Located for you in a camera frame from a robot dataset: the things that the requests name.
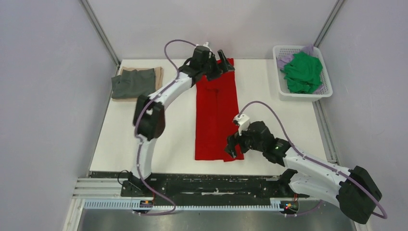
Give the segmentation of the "red t shirt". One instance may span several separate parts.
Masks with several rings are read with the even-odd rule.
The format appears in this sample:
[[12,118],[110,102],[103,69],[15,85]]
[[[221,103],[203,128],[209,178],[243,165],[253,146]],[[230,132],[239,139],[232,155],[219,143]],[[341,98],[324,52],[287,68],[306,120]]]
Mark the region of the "red t shirt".
[[236,158],[225,152],[227,137],[237,131],[233,118],[238,113],[235,72],[222,74],[212,81],[203,76],[196,84],[195,160],[244,159],[239,146]]

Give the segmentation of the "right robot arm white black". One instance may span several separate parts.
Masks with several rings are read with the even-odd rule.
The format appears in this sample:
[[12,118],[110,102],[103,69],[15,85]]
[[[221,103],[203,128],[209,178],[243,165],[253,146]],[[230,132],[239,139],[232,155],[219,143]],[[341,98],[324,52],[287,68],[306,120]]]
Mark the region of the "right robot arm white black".
[[233,123],[238,130],[228,136],[225,152],[236,158],[238,151],[258,151],[269,162],[285,167],[278,183],[281,195],[304,194],[329,202],[359,224],[367,224],[374,215],[382,193],[366,169],[349,169],[307,154],[274,137],[263,121]]

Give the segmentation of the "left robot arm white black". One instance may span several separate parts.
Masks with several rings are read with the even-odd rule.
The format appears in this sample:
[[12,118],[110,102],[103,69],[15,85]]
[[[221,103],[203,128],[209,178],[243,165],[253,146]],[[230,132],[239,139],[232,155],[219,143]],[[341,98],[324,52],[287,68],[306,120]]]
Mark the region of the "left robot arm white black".
[[146,196],[151,191],[151,183],[147,179],[152,174],[154,147],[165,130],[165,112],[171,103],[202,77],[212,81],[234,70],[222,50],[213,53],[208,46],[197,45],[192,57],[176,67],[176,74],[169,83],[150,95],[138,97],[133,118],[138,147],[135,164],[128,174],[128,180],[123,183],[125,186],[139,196]]

